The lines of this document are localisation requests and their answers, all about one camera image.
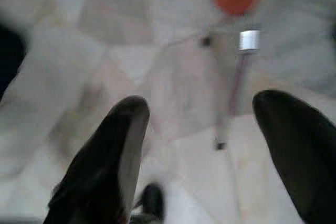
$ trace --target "marble floor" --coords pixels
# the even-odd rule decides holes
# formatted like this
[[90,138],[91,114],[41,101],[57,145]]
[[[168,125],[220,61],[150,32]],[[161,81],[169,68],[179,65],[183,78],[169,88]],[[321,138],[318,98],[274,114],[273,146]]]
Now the marble floor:
[[[335,0],[260,0],[226,24],[211,0],[0,0],[28,54],[0,104],[1,216],[43,220],[51,190],[120,99],[151,108],[136,198],[156,181],[166,224],[302,223],[254,120],[253,95],[293,93],[336,122]],[[237,35],[262,30],[237,115],[227,116]],[[212,47],[200,39],[211,33]],[[218,121],[227,149],[214,149]]]

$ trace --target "floor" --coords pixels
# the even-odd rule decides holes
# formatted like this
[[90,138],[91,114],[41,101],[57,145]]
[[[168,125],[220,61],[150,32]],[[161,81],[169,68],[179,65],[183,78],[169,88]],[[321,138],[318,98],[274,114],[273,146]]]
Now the floor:
[[[0,215],[42,220],[76,151],[117,101],[139,94],[151,119],[136,197],[161,183],[166,224],[302,223],[251,99],[286,90],[336,122],[335,4],[260,0],[226,24],[212,0],[0,0],[0,18],[26,34],[29,48],[0,107]],[[261,27],[261,49],[229,120],[223,73],[249,23]],[[201,47],[209,33],[213,46]],[[218,120],[228,125],[224,151],[214,150]]]

